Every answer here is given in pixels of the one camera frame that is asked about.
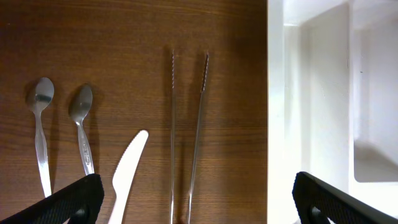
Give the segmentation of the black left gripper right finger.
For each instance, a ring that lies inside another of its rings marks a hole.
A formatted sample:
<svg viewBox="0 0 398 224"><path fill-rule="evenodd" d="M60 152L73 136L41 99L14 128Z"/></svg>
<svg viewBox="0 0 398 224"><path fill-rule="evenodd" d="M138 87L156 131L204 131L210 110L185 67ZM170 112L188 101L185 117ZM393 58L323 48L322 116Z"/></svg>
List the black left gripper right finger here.
<svg viewBox="0 0 398 224"><path fill-rule="evenodd" d="M362 203L308 172L298 172L292 190L303 224L397 224L397 219Z"/></svg>

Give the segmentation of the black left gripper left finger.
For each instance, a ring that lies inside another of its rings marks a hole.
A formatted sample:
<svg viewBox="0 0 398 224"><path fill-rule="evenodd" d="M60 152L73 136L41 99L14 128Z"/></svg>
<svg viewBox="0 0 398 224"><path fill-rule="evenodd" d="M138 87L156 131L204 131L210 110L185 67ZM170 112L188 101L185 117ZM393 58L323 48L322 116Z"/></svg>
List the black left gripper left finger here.
<svg viewBox="0 0 398 224"><path fill-rule="evenodd" d="M104 199L99 174L90 174L4 219L7 223L94 224Z"/></svg>

